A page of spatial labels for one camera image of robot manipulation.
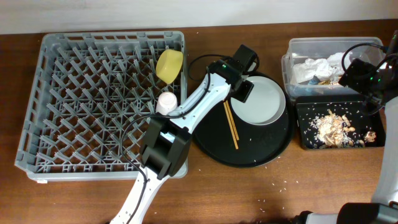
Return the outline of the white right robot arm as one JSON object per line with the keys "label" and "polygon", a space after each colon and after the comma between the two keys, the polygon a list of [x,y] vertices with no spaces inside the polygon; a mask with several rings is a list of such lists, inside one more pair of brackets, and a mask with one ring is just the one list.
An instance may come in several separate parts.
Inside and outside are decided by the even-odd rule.
{"label": "white right robot arm", "polygon": [[376,45],[385,53],[377,65],[354,59],[348,68],[342,60],[344,75],[339,84],[347,86],[372,103],[376,111],[385,109],[386,141],[381,174],[369,203],[346,203],[338,213],[303,211],[291,223],[397,223],[397,31],[387,47]]}

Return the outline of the wooden chopstick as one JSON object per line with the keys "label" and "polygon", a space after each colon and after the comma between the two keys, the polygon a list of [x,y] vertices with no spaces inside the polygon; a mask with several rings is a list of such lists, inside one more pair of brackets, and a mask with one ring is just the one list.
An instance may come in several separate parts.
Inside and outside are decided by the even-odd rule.
{"label": "wooden chopstick", "polygon": [[235,122],[234,122],[234,118],[233,118],[233,115],[232,115],[232,112],[231,112],[231,108],[230,108],[230,106],[229,106],[229,101],[226,100],[226,101],[225,101],[225,104],[226,104],[226,107],[227,107],[227,111],[228,111],[228,114],[229,114],[229,118],[230,118],[230,120],[231,120],[231,125],[232,125],[232,129],[233,129],[233,131],[234,131],[234,135],[235,135],[235,137],[236,137],[236,140],[238,141],[238,140],[239,140],[239,136],[238,136],[238,132],[237,132],[236,125],[235,125]]}
{"label": "wooden chopstick", "polygon": [[232,138],[233,138],[233,142],[234,142],[234,147],[235,147],[236,150],[238,150],[239,149],[238,141],[236,140],[236,137],[234,135],[234,131],[232,129],[231,120],[229,118],[229,114],[228,114],[228,111],[227,111],[227,107],[226,107],[225,101],[223,102],[223,106],[224,106],[224,110],[225,110],[226,117],[227,117],[227,120],[228,120],[229,128],[231,130],[231,134],[232,134]]}

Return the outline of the yellow bowl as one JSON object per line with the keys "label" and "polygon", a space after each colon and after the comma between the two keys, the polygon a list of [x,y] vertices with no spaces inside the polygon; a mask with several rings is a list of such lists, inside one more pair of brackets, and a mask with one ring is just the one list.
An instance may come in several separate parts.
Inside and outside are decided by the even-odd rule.
{"label": "yellow bowl", "polygon": [[179,75],[183,65],[183,53],[167,49],[159,57],[155,73],[166,84],[171,84]]}

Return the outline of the pink cup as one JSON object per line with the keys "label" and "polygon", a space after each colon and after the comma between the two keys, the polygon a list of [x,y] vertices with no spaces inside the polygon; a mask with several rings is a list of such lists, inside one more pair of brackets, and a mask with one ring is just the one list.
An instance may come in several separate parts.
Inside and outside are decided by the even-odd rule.
{"label": "pink cup", "polygon": [[159,95],[155,112],[161,115],[168,115],[177,107],[177,97],[169,91],[165,91]]}

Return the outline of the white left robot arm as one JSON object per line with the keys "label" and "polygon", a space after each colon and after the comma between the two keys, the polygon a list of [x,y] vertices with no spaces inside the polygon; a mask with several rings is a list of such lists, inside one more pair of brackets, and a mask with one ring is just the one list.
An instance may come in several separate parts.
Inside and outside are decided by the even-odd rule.
{"label": "white left robot arm", "polygon": [[139,173],[111,223],[142,223],[156,193],[187,159],[192,134],[200,121],[229,96],[246,101],[253,85],[246,77],[257,70],[258,60],[219,60],[206,68],[200,86],[184,103],[167,114],[149,115],[149,127],[139,154]]}

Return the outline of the white plate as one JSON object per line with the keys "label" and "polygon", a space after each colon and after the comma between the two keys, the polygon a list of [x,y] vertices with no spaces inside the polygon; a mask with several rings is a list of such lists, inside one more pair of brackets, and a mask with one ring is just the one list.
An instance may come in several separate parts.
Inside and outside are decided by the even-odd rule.
{"label": "white plate", "polygon": [[244,122],[257,126],[278,120],[286,104],[281,87],[274,80],[262,76],[251,76],[247,80],[254,88],[245,103],[231,98],[232,110]]}

